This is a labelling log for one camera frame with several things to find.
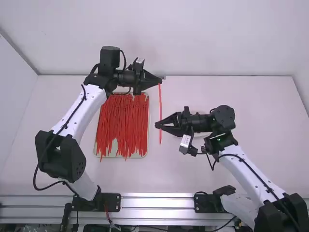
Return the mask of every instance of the black cable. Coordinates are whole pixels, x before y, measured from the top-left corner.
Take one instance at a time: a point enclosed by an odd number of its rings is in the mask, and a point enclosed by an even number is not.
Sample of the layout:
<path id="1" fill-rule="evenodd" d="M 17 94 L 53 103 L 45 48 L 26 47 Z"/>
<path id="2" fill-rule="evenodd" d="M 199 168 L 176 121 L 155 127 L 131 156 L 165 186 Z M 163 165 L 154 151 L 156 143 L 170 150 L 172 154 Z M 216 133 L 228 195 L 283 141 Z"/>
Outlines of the black cable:
<path id="1" fill-rule="evenodd" d="M 211 162 L 210 162 L 210 159 L 208 157 L 208 154 L 207 155 L 207 159 L 209 161 L 209 164 L 211 166 L 211 170 L 214 170 L 214 166 L 215 164 L 218 162 L 215 160 L 215 162 L 213 163 L 213 165 L 211 165 Z M 279 205 L 284 209 L 285 213 L 287 214 L 287 216 L 290 218 L 290 220 L 292 221 L 292 223 L 294 224 L 294 226 L 296 227 L 296 229 L 298 231 L 300 231 L 300 227 L 299 225 L 297 224 L 297 222 L 295 221 L 295 219 L 293 218 L 293 216 L 290 214 L 290 212 L 288 211 L 288 209 L 285 207 L 285 205 L 280 201 L 279 197 L 274 193 L 273 189 L 271 187 L 269 187 L 268 184 L 266 184 L 266 182 L 256 173 L 256 171 L 241 157 L 235 155 L 235 154 L 223 154 L 221 156 L 218 157 L 218 160 L 221 158 L 221 157 L 224 157 L 224 156 L 233 156 L 233 157 L 236 157 L 239 159 L 240 162 L 243 162 L 249 169 L 250 171 L 262 182 L 262 184 L 267 188 L 267 190 L 276 198 L 276 200 L 278 201 Z"/>
<path id="2" fill-rule="evenodd" d="M 126 70 L 126 56 L 125 53 L 123 52 L 123 50 L 120 50 L 120 52 L 122 53 L 122 55 L 124 56 L 124 67 L 122 69 L 122 71 Z"/>
<path id="3" fill-rule="evenodd" d="M 202 193 L 202 194 L 204 194 L 204 195 L 208 195 L 208 193 L 206 193 L 206 192 L 199 191 L 199 192 L 196 192 L 196 193 L 194 194 L 194 196 L 197 195 L 197 194 L 200 194 L 200 193 Z"/>
<path id="4" fill-rule="evenodd" d="M 113 92 L 112 92 L 112 95 L 127 95 L 127 94 L 129 94 L 130 92 L 131 92 L 131 87 L 129 88 L 129 91 L 126 92 L 126 93 L 113 93 Z"/>
<path id="5" fill-rule="evenodd" d="M 98 68 L 99 64 L 95 64 L 95 66 L 93 66 L 92 70 L 90 71 L 90 73 L 94 73 L 96 71 L 96 69 Z"/>
<path id="6" fill-rule="evenodd" d="M 205 232 L 215 232 L 215 231 L 218 231 L 222 228 L 224 228 L 225 226 L 227 226 L 231 221 L 233 221 L 235 218 L 237 218 L 236 216 L 233 216 L 226 224 L 222 225 L 221 227 L 215 229 L 215 230 L 212 230 L 212 231 L 205 231 Z"/>
<path id="7" fill-rule="evenodd" d="M 157 228 L 157 227 L 154 227 L 154 226 L 140 226 L 140 227 L 146 227 L 146 228 L 156 229 L 156 230 L 160 230 L 160 231 L 168 231 L 166 229 L 161 229 L 161 228 Z"/>
<path id="8" fill-rule="evenodd" d="M 133 229 L 131 229 L 130 231 L 126 231 L 126 230 L 121 230 L 122 232 L 133 232 L 135 231 L 135 229 L 137 228 L 138 226 L 135 226 Z"/>
<path id="9" fill-rule="evenodd" d="M 78 210 L 76 211 L 76 225 L 78 225 Z"/>
<path id="10" fill-rule="evenodd" d="M 46 186 L 44 188 L 39 188 L 37 187 L 37 184 L 36 184 L 36 178 L 37 178 L 37 173 L 38 173 L 38 170 L 39 170 L 39 163 L 42 161 L 42 159 L 44 158 L 44 156 L 46 155 L 46 152 L 47 150 L 49 149 L 49 147 L 52 145 L 53 141 L 55 140 L 55 138 L 57 137 L 57 135 L 59 135 L 64 129 L 67 129 L 68 128 L 68 123 L 69 121 L 71 120 L 71 118 L 73 117 L 73 115 L 76 113 L 76 111 L 78 110 L 78 108 L 82 105 L 82 103 L 84 101 L 87 100 L 86 98 L 86 90 L 85 90 L 85 87 L 83 85 L 81 85 L 82 88 L 83 88 L 83 91 L 84 91 L 84 96 L 82 98 L 82 100 L 79 102 L 79 104 L 77 105 L 77 107 L 74 109 L 74 111 L 72 112 L 72 114 L 69 116 L 68 120 L 63 124 L 63 126 L 60 128 L 60 130 L 53 136 L 53 138 L 49 141 L 49 143 L 47 144 L 46 148 L 44 149 L 42 155 L 41 155 L 41 158 L 35 168 L 35 171 L 34 171 L 34 174 L 33 174 L 33 187 L 35 190 L 37 191 L 43 191 L 43 190 L 46 190 L 46 189 L 49 189 L 50 187 L 56 185 L 56 184 L 63 184 L 65 186 L 67 186 L 76 196 L 78 196 L 77 192 L 75 192 L 71 187 L 70 185 L 68 185 L 68 183 L 66 181 L 63 181 L 63 180 L 60 180 L 60 181 L 57 181 L 57 182 L 54 182 L 52 184 L 50 184 L 49 186 Z"/>

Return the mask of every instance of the black mounting plate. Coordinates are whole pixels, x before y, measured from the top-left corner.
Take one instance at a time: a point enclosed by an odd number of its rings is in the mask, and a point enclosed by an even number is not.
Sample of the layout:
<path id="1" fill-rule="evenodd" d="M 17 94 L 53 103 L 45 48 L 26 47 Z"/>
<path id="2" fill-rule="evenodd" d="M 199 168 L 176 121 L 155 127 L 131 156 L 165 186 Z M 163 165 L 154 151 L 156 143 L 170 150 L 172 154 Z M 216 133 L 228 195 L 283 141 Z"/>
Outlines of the black mounting plate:
<path id="1" fill-rule="evenodd" d="M 195 194 L 194 211 L 198 214 L 205 213 L 227 213 L 221 204 L 221 201 L 212 194 Z"/>
<path id="2" fill-rule="evenodd" d="M 72 211 L 93 212 L 119 212 L 121 207 L 121 195 L 119 193 L 100 193 L 93 201 L 84 198 L 73 197 Z"/>

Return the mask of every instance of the wooden board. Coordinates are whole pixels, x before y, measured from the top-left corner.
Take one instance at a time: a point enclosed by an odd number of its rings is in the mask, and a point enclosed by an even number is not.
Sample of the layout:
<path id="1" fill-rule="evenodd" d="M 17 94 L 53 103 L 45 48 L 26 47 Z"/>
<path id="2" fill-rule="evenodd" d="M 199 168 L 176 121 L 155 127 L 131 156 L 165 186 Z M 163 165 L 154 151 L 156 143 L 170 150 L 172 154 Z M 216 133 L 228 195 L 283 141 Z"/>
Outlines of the wooden board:
<path id="1" fill-rule="evenodd" d="M 148 129 L 147 129 L 147 134 L 148 134 L 148 131 L 149 131 L 149 107 L 148 107 Z M 97 153 L 97 145 L 98 144 L 97 144 L 97 138 L 96 138 L 95 139 L 95 145 L 94 145 L 94 148 L 93 148 L 93 154 L 96 157 L 101 158 L 101 151 L 99 151 Z M 108 154 L 107 156 L 104 156 L 103 158 L 124 158 L 123 156 L 121 156 L 119 154 L 116 155 L 117 149 L 118 149 L 118 143 L 117 143 L 117 140 L 114 139 L 113 142 L 112 142 L 112 150 L 111 150 L 110 154 Z M 135 152 L 129 158 L 144 158 L 146 155 L 147 155 L 147 152 L 143 156 L 141 156 L 139 152 Z"/>

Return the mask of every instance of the red sticks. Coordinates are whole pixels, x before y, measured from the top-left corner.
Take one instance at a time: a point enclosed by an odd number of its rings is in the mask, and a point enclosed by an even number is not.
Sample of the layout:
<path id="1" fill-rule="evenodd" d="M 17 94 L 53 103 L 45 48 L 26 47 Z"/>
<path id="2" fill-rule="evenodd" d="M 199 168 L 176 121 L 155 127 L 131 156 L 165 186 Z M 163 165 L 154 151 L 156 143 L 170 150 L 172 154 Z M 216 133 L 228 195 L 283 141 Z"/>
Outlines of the red sticks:
<path id="1" fill-rule="evenodd" d="M 140 96 L 111 95 L 101 106 L 97 128 L 97 154 L 101 151 L 101 160 L 112 151 L 113 140 L 117 140 L 116 155 L 125 159 L 139 152 L 147 152 L 149 99 Z"/>

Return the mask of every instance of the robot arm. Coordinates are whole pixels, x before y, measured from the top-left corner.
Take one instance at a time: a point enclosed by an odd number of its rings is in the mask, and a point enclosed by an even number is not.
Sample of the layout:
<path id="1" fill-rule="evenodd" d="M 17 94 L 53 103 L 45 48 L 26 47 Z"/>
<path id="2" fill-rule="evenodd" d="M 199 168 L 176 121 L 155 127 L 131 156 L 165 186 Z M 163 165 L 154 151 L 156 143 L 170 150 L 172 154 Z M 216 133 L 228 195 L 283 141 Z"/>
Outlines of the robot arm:
<path id="1" fill-rule="evenodd" d="M 189 107 L 183 112 L 156 122 L 155 127 L 177 137 L 182 137 L 179 151 L 183 154 L 207 155 L 211 169 L 220 162 L 238 180 L 248 193 L 250 200 L 238 195 L 229 186 L 220 193 L 223 208 L 244 221 L 255 232 L 259 231 L 309 231 L 309 217 L 305 201 L 297 194 L 288 195 L 267 178 L 246 156 L 233 137 L 235 125 L 234 109 L 221 105 L 209 114 L 190 114 Z M 211 132 L 204 138 L 202 153 L 192 146 L 195 132 Z M 208 154 L 215 162 L 211 164 Z"/>
<path id="2" fill-rule="evenodd" d="M 36 135 L 38 166 L 33 178 L 36 190 L 55 184 L 38 188 L 35 181 L 40 169 L 87 201 L 92 201 L 100 192 L 99 186 L 85 172 L 86 158 L 79 147 L 86 127 L 117 86 L 133 88 L 133 94 L 140 95 L 143 90 L 162 83 L 161 78 L 143 69 L 144 60 L 136 59 L 128 68 L 117 70 L 121 52 L 117 47 L 102 47 L 100 63 L 86 77 L 72 107 L 50 131 L 41 130 Z"/>

